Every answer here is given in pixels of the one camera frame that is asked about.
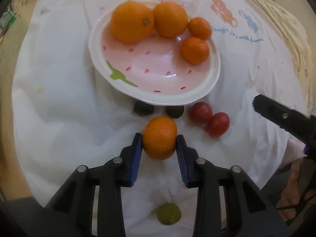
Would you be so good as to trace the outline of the person right hand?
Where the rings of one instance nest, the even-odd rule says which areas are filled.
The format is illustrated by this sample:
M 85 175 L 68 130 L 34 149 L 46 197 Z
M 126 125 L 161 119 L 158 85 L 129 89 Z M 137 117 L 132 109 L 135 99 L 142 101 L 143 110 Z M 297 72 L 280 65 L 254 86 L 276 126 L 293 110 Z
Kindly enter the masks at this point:
M 282 191 L 281 198 L 276 205 L 277 208 L 299 204 L 302 195 L 299 193 L 298 182 L 301 175 L 302 163 L 303 158 L 297 159 L 292 163 L 291 174 L 287 186 Z M 279 210 L 278 212 L 284 221 L 292 220 L 296 215 L 295 208 Z

